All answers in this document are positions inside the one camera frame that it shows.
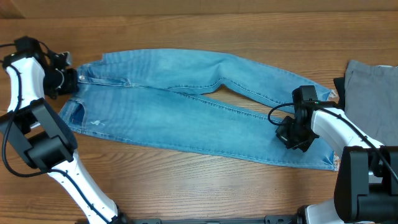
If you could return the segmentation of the light blue denim jeans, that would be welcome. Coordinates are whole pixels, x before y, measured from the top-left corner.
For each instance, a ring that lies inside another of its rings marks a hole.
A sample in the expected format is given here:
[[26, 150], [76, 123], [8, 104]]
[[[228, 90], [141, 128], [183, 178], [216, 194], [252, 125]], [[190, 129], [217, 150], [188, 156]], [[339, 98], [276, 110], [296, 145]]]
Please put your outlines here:
[[79, 91], [60, 117], [70, 129], [128, 144], [225, 156], [275, 166], [336, 170], [320, 138], [308, 151], [275, 135], [279, 118], [208, 97], [220, 86], [293, 112], [292, 91], [312, 81], [231, 54], [184, 49], [106, 53], [80, 66]]

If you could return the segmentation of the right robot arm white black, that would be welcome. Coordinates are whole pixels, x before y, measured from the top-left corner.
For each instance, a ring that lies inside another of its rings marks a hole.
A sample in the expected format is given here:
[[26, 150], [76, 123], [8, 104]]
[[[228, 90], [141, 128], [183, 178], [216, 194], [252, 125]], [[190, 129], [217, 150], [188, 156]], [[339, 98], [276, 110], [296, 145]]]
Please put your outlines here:
[[340, 158], [334, 196], [303, 206], [289, 223], [397, 223], [397, 147], [385, 146], [355, 126], [333, 101], [320, 101], [315, 87], [292, 92], [294, 116], [277, 125], [287, 148], [306, 152], [324, 139]]

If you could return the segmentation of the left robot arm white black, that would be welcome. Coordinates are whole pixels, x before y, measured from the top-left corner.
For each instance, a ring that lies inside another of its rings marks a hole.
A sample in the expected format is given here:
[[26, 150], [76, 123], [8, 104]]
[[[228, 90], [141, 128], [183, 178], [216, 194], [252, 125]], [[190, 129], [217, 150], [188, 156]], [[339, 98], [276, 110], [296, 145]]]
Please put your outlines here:
[[49, 175], [80, 207], [87, 223], [129, 223], [89, 175], [74, 134], [45, 100], [78, 91], [70, 53], [56, 53], [28, 36], [11, 45], [16, 51], [1, 60], [11, 81], [10, 104], [1, 116], [1, 157], [6, 169], [23, 178]]

